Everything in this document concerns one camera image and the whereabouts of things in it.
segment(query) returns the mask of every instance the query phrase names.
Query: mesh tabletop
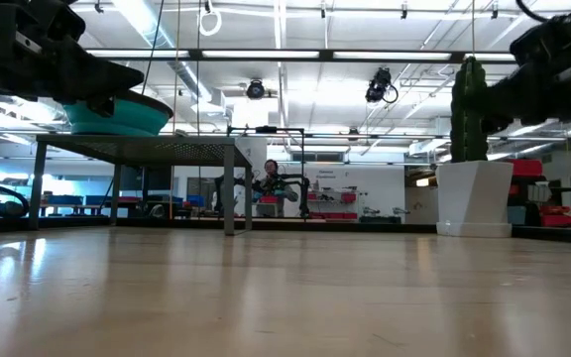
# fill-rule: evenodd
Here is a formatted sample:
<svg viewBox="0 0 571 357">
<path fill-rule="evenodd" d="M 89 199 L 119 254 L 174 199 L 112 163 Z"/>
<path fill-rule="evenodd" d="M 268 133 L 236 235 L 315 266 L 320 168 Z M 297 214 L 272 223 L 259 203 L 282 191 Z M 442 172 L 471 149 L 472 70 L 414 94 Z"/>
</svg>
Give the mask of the mesh tabletop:
<svg viewBox="0 0 571 357">
<path fill-rule="evenodd" d="M 132 137 L 110 135 L 38 135 L 37 142 L 111 164 L 129 166 L 223 167 L 226 147 L 235 148 L 235 167 L 249 160 L 234 138 Z"/>
</svg>

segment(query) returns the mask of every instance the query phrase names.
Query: person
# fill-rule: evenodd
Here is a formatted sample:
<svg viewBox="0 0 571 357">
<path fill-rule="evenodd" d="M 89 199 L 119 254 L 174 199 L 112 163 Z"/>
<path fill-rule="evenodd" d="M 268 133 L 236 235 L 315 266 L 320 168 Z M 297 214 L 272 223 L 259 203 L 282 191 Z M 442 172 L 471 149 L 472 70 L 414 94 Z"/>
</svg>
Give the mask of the person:
<svg viewBox="0 0 571 357">
<path fill-rule="evenodd" d="M 267 160 L 264 164 L 264 170 L 266 170 L 266 177 L 260 180 L 261 188 L 266 191 L 271 191 L 271 187 L 275 184 L 275 181 L 279 179 L 278 173 L 279 165 L 276 161 L 270 159 Z M 284 203 L 286 199 L 290 202 L 298 201 L 298 194 L 294 192 L 294 190 L 289 186 L 286 185 L 284 187 L 278 187 L 272 192 L 268 194 L 273 194 L 277 197 L 277 217 L 284 217 Z M 259 201 L 259 199 L 263 196 L 261 192 L 255 191 L 253 194 L 253 202 Z M 260 204 L 257 205 L 257 214 L 260 217 L 274 217 L 275 210 L 273 207 L 269 206 L 268 204 Z"/>
</svg>

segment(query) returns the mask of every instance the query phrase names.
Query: metal table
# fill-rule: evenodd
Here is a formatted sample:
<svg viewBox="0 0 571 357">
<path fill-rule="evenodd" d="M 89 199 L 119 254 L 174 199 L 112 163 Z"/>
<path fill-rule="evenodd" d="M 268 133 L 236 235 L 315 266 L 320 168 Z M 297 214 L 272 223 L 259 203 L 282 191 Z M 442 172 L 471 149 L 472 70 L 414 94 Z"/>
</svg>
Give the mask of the metal table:
<svg viewBox="0 0 571 357">
<path fill-rule="evenodd" d="M 245 168 L 252 177 L 252 163 L 235 138 L 133 137 L 108 135 L 38 135 L 35 178 L 30 200 L 30 228 L 39 228 L 39 210 L 48 145 L 114 165 L 110 221 L 116 224 L 120 175 L 123 165 L 136 167 L 224 167 L 224 233 L 235 235 L 234 168 Z M 252 229 L 252 180 L 246 179 L 246 229 Z"/>
</svg>

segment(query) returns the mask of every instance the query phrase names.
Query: teal bowl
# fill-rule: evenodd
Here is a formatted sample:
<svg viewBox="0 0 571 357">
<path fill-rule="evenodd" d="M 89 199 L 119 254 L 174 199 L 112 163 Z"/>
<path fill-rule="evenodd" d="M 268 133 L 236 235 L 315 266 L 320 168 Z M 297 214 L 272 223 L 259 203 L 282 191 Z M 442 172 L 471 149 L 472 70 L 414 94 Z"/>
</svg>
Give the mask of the teal bowl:
<svg viewBox="0 0 571 357">
<path fill-rule="evenodd" d="M 164 103 L 134 91 L 116 95 L 114 115 L 102 117 L 87 108 L 87 103 L 64 105 L 72 134 L 157 136 L 173 117 Z"/>
</svg>

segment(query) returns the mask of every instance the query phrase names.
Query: cactus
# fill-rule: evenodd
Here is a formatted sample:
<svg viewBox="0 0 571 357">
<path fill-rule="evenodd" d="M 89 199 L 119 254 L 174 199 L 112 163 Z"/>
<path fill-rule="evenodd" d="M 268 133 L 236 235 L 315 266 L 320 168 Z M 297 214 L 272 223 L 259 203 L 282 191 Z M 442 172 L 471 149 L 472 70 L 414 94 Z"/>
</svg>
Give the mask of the cactus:
<svg viewBox="0 0 571 357">
<path fill-rule="evenodd" d="M 485 161 L 488 153 L 483 117 L 463 106 L 466 93 L 486 87 L 486 72 L 475 58 L 467 58 L 455 75 L 451 102 L 451 162 Z"/>
</svg>

